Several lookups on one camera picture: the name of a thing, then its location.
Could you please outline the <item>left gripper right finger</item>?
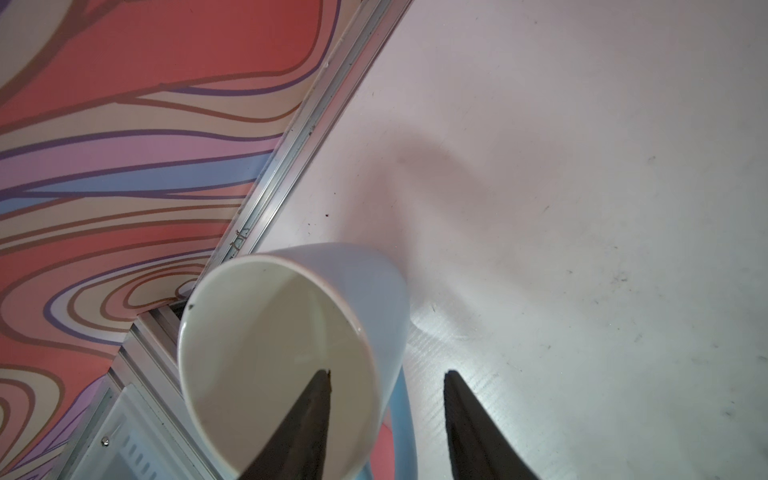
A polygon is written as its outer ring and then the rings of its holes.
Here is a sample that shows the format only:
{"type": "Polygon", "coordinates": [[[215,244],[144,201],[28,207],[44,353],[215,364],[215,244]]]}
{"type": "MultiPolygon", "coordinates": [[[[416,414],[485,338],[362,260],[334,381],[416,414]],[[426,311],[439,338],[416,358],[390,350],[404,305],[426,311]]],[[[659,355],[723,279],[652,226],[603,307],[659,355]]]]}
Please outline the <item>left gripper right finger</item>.
{"type": "Polygon", "coordinates": [[[454,479],[538,479],[455,370],[445,374],[443,398],[454,479]]]}

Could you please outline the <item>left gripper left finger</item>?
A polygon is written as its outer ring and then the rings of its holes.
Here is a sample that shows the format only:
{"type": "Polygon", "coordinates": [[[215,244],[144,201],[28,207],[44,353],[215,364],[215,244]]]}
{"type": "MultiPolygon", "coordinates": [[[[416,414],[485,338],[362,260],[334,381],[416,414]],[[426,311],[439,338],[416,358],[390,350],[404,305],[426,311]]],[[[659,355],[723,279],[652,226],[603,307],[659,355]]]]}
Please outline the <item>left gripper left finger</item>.
{"type": "Polygon", "coordinates": [[[331,410],[331,374],[318,370],[240,479],[321,479],[331,410]]]}

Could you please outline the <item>light blue mug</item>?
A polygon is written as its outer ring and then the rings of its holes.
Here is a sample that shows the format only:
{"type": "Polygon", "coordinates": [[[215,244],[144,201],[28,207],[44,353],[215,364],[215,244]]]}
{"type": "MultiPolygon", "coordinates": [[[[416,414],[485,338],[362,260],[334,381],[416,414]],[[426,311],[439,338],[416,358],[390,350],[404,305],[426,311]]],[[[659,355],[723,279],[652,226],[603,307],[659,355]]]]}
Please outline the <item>light blue mug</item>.
{"type": "Polygon", "coordinates": [[[230,476],[241,475],[324,372],[324,477],[374,478],[387,428],[395,477],[416,478],[403,371],[409,309],[396,264],[368,246],[308,244],[213,269],[192,292],[178,339],[183,399],[206,447],[230,476]]]}

